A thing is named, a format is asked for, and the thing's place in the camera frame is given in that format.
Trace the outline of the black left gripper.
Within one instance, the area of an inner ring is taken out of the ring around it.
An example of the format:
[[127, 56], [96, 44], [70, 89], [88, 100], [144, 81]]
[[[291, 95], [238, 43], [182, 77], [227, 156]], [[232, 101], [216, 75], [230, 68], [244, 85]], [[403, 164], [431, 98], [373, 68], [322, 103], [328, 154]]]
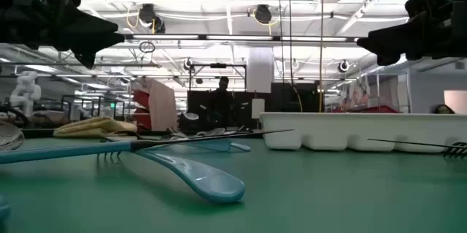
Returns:
[[[100, 51], [125, 41], [118, 25], [75, 7], [81, 0], [1, 0], [1, 42], [31, 49], [53, 46], [57, 50]], [[85, 67], [93, 68], [95, 53], [74, 53]]]

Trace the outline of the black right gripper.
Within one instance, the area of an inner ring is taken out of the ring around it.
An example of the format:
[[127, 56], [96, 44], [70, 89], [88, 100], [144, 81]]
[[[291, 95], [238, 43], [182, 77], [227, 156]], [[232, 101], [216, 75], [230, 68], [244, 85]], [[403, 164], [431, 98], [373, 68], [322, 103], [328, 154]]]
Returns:
[[368, 32], [357, 40], [359, 47], [377, 54], [379, 66], [409, 58], [466, 57], [466, 0], [408, 0], [409, 21]]

